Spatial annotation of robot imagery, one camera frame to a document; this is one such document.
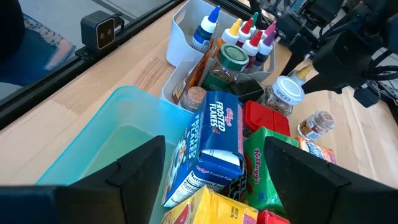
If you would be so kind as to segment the green lid jar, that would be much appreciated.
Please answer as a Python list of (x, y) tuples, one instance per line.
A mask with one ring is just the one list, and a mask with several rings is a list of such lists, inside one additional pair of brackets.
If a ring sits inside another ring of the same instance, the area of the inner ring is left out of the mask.
[(206, 91), (225, 91), (235, 83), (249, 63), (249, 57), (240, 47), (223, 44), (201, 87)]

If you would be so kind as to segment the blue food colouring bottle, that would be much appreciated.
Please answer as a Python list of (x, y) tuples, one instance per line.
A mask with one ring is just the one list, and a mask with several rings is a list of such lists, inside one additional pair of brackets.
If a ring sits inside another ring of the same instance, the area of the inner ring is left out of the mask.
[(205, 16), (195, 29), (192, 37), (192, 48), (205, 53), (210, 46), (210, 40), (218, 25), (220, 6), (216, 6), (208, 16)]

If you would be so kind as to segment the yellow cereal box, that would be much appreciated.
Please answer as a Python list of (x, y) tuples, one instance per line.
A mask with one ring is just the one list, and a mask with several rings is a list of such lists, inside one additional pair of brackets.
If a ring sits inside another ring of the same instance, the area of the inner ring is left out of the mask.
[(161, 224), (256, 224), (258, 211), (204, 186), (165, 213)]

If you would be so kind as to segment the dark brown small box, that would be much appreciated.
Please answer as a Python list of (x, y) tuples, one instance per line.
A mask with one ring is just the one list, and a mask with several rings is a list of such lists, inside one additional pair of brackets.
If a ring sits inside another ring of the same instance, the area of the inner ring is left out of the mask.
[(262, 86), (253, 79), (232, 83), (228, 87), (228, 91), (236, 95), (241, 103), (257, 101), (264, 94)]

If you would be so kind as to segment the small green lid bottle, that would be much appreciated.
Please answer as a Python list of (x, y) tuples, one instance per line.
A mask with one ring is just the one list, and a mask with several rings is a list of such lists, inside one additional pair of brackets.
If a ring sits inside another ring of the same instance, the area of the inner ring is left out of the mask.
[(251, 19), (252, 19), (252, 26), (251, 26), (251, 28), (250, 28), (250, 33), (251, 33), (251, 35), (254, 35), (255, 31), (257, 30), (257, 28), (256, 28), (256, 22), (257, 22), (258, 15), (259, 15), (259, 13), (258, 13), (258, 12), (255, 12), (255, 13), (251, 16)]

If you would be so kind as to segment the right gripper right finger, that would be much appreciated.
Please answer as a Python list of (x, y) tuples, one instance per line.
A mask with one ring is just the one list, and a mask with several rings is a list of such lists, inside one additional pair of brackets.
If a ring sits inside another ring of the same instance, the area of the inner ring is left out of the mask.
[(398, 224), (398, 189), (275, 137), (263, 153), (291, 224)]

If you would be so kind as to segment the green cereal box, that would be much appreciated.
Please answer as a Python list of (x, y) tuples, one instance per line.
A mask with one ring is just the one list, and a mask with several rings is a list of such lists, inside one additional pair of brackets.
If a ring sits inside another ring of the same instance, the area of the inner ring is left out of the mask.
[(285, 215), (285, 210), (272, 183), (264, 157), (266, 137), (275, 137), (293, 146), (299, 142), (267, 128), (260, 128), (244, 141), (244, 174), (224, 188), (223, 193), (234, 200), (262, 211)]

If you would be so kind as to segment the yellow food colouring bottle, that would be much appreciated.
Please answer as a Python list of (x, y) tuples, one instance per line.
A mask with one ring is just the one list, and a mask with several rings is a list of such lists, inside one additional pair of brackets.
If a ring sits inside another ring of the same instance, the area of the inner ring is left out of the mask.
[(290, 77), (296, 84), (302, 86), (306, 82), (306, 76), (311, 71), (312, 66), (307, 65), (300, 70), (293, 70), (289, 73), (288, 77)]

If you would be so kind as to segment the purple food colouring bottle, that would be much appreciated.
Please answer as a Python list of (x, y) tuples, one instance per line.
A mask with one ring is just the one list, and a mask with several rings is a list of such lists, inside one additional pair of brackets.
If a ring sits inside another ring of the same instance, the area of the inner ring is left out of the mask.
[(264, 40), (259, 43), (259, 51), (256, 54), (256, 59), (252, 65), (252, 71), (258, 72), (263, 67), (264, 63), (268, 59), (269, 54), (273, 49), (273, 41), (276, 35), (276, 31), (269, 34)]

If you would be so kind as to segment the white lid spice jar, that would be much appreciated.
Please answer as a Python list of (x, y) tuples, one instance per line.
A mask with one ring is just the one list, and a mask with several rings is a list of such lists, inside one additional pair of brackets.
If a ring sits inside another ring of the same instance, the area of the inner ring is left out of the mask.
[(293, 106), (303, 101), (305, 93), (300, 85), (287, 76), (278, 77), (264, 89), (263, 104), (284, 116), (292, 114)]

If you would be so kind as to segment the red cereal box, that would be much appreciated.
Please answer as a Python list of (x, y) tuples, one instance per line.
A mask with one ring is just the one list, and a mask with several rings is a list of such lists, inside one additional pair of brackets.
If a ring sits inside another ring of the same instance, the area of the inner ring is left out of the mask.
[(258, 214), (256, 224), (290, 224), (288, 219), (285, 219), (273, 212), (263, 210)]

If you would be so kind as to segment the orange snack packet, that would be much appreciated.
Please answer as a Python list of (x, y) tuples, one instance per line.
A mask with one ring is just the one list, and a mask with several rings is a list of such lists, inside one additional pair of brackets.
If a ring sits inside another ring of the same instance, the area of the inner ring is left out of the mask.
[(304, 150), (316, 157), (319, 157), (320, 159), (336, 164), (336, 158), (334, 152), (331, 149), (319, 146), (318, 144), (308, 141), (302, 137), (296, 137), (295, 139), (298, 141), (298, 147), (301, 150)]

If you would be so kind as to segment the green plastic bin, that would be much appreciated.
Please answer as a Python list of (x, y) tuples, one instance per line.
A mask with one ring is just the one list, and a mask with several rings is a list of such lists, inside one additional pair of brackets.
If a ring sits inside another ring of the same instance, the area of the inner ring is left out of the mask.
[(39, 178), (37, 184), (70, 185), (100, 170), (155, 136), (165, 137), (162, 179), (148, 224), (160, 224), (172, 153), (192, 114), (135, 86), (116, 89)]

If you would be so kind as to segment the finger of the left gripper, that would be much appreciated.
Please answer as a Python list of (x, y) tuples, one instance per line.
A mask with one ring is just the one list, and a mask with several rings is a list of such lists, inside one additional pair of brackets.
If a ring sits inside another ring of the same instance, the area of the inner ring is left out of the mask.
[(305, 94), (314, 93), (317, 91), (333, 91), (337, 94), (342, 94), (342, 87), (340, 87), (339, 80), (335, 77), (323, 75), (319, 73), (311, 78), (309, 81), (306, 81), (302, 88)]

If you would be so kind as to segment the small glass sprinkles jar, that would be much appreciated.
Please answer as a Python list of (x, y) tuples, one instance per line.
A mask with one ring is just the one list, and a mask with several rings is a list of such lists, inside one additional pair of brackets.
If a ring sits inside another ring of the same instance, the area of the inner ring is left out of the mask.
[(297, 126), (298, 134), (309, 141), (315, 141), (335, 126), (334, 117), (327, 111), (317, 111)]
[(178, 104), (186, 110), (195, 112), (203, 101), (205, 95), (206, 90), (199, 86), (193, 86), (183, 92)]

